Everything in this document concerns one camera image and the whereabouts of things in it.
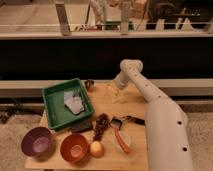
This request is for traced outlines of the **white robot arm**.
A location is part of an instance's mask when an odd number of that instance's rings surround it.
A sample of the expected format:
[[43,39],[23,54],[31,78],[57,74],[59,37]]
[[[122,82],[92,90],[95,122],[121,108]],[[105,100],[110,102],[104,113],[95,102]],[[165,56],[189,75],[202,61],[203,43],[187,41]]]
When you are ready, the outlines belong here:
[[115,85],[132,82],[148,102],[145,129],[149,171],[194,171],[186,126],[188,117],[167,94],[141,74],[140,60],[124,59]]

